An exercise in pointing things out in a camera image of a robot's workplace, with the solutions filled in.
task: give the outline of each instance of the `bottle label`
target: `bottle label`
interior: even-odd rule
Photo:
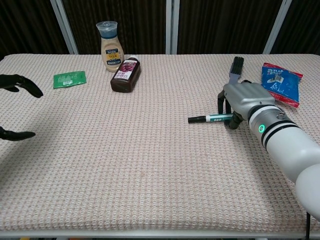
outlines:
[[[137,61],[124,60],[114,78],[129,80],[130,75],[132,74],[132,71],[134,70],[136,64]]]
[[[106,64],[107,65],[117,65],[121,63],[118,48],[105,50],[106,54]]]

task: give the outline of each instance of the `black bristles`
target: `black bristles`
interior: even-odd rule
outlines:
[[[244,58],[240,56],[235,56],[233,59],[233,64],[232,64],[230,73],[241,75],[243,65],[244,65]]]

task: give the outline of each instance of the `white metal frame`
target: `white metal frame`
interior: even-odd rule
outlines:
[[[172,52],[172,8],[174,0],[166,0],[165,5],[165,54]]]
[[[278,33],[281,29],[282,23],[285,20],[285,17],[287,15],[288,9],[291,5],[292,0],[282,0],[282,4],[279,8],[279,12],[278,15],[276,16],[276,19],[274,21],[272,30],[270,32],[268,41],[265,44],[264,50],[263,50],[263,54],[270,54],[275,41],[277,39]]]
[[[180,9],[180,0],[173,0],[171,54],[177,54],[177,49],[178,49],[179,9]]]
[[[50,0],[53,7],[55,17],[59,23],[65,44],[70,54],[79,54],[74,35],[72,33],[69,21],[66,15],[64,4],[62,0]]]
[[[70,54],[79,54],[62,0],[50,0]],[[263,54],[270,54],[285,20],[292,0],[282,0]],[[179,33],[180,0],[166,0],[165,10],[165,54],[177,54]]]

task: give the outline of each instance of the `blue snack bag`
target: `blue snack bag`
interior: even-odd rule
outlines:
[[[262,86],[276,99],[295,108],[299,107],[301,73],[265,62],[262,66]]]

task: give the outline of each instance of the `beige tablecloth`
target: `beige tablecloth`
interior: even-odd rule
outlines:
[[[242,55],[241,79],[264,62],[304,74],[289,117],[320,143],[320,56]],[[234,55],[140,55],[132,93],[113,92],[99,55],[17,54],[0,62],[43,91],[0,89],[0,126],[33,131],[0,141],[0,230],[213,229],[304,231],[305,211],[244,122],[188,124],[217,113]],[[53,89],[53,75],[87,83]],[[319,230],[313,219],[312,229]]]

